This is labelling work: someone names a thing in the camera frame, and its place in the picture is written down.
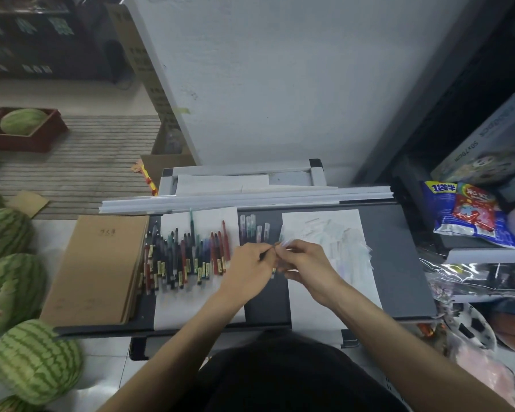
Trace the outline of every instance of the person's right hand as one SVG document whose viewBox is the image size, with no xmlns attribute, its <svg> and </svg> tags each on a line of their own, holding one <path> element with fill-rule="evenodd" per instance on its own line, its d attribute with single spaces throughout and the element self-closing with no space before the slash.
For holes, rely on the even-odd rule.
<svg viewBox="0 0 515 412">
<path fill-rule="evenodd" d="M 277 270 L 305 286 L 319 304 L 333 309 L 334 294 L 347 283 L 334 270 L 322 247 L 303 240 L 294 240 L 287 247 L 291 250 L 281 245 L 275 247 L 277 256 L 285 262 Z"/>
</svg>

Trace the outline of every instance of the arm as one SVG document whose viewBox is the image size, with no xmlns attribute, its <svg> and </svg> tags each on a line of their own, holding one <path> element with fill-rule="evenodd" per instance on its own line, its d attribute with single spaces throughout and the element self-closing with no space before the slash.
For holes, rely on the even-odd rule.
<svg viewBox="0 0 515 412">
<path fill-rule="evenodd" d="M 265 251 L 260 262 L 260 254 Z M 236 248 L 220 289 L 99 412 L 170 409 L 192 383 L 223 328 L 265 287 L 275 261 L 275 251 L 269 244 Z"/>
<path fill-rule="evenodd" d="M 276 247 L 285 276 L 301 282 L 330 308 L 366 348 L 376 364 L 416 411 L 515 411 L 494 391 L 401 327 L 348 285 L 331 267 L 322 247 L 301 240 L 288 251 Z"/>
</svg>

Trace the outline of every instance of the brown notebook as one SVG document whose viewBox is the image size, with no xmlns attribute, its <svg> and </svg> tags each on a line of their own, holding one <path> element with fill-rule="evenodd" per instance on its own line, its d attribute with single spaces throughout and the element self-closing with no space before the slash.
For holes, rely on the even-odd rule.
<svg viewBox="0 0 515 412">
<path fill-rule="evenodd" d="M 54 327 L 125 323 L 149 217 L 81 215 L 40 318 Z"/>
</svg>

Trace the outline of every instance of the snack bag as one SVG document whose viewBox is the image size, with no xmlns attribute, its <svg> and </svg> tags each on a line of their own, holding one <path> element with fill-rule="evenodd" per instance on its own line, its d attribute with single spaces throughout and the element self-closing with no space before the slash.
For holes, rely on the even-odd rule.
<svg viewBox="0 0 515 412">
<path fill-rule="evenodd" d="M 426 181 L 422 192 L 435 218 L 435 233 L 469 235 L 515 249 L 515 236 L 493 195 L 463 182 Z"/>
</svg>

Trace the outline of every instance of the person's left hand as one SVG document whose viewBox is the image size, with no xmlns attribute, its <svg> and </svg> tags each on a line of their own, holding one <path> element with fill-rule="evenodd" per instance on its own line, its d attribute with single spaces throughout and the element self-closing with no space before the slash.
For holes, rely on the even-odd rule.
<svg viewBox="0 0 515 412">
<path fill-rule="evenodd" d="M 265 287 L 276 261 L 275 248 L 270 244 L 246 243 L 237 247 L 231 257 L 231 265 L 223 275 L 219 292 L 242 307 Z"/>
</svg>

